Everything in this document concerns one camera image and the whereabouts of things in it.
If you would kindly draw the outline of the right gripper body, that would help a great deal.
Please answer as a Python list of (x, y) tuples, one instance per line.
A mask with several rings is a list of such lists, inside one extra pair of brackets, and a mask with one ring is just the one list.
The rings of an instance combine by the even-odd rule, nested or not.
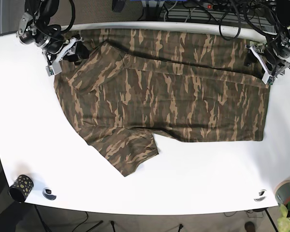
[(62, 72), (60, 62), (66, 60), (72, 62), (72, 55), (75, 53), (76, 45), (83, 44), (81, 36), (72, 36), (63, 42), (53, 42), (43, 48), (42, 54), (47, 62), (45, 67), (48, 76), (57, 75)]

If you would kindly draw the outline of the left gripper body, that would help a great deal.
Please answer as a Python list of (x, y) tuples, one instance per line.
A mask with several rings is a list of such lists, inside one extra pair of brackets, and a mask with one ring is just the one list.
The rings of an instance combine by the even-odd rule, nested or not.
[(290, 69), (287, 61), (290, 57), (290, 41), (281, 41), (275, 46), (250, 41), (246, 48), (246, 65), (259, 63), (264, 71), (261, 80), (266, 85), (272, 85), (279, 75), (284, 75), (285, 70)]

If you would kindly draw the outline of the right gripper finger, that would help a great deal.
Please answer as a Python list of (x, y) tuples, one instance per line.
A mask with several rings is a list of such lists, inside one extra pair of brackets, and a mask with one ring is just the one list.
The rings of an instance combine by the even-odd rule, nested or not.
[(72, 55), (72, 62), (81, 62), (84, 59), (88, 59), (88, 49), (82, 43), (78, 43)]

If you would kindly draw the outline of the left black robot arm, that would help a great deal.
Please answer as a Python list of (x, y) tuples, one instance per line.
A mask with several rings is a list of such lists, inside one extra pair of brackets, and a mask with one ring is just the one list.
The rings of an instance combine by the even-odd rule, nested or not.
[[(250, 10), (260, 9), (264, 18), (274, 27), (275, 34), (270, 34), (255, 26), (248, 17)], [(232, 37), (237, 38), (241, 31), (241, 18), (260, 35), (266, 42), (249, 42), (245, 66), (259, 63), (264, 74), (262, 81), (272, 85), (279, 75), (290, 69), (287, 59), (290, 57), (290, 0), (226, 0), (224, 15), (233, 11), (238, 19), (238, 32)]]

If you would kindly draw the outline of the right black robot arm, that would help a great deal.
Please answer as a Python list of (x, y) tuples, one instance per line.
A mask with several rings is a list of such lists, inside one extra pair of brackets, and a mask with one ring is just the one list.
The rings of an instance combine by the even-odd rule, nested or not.
[(89, 57), (89, 50), (83, 44), (84, 40), (76, 34), (69, 39), (64, 35), (70, 31), (75, 22), (75, 4), (71, 5), (72, 17), (66, 29), (61, 25), (50, 25), (50, 19), (59, 7), (58, 0), (27, 0), (25, 1), (25, 12), (23, 13), (16, 36), (24, 44), (34, 43), (42, 50), (47, 62), (46, 72), (49, 76), (62, 72), (60, 62), (66, 60), (75, 65)]

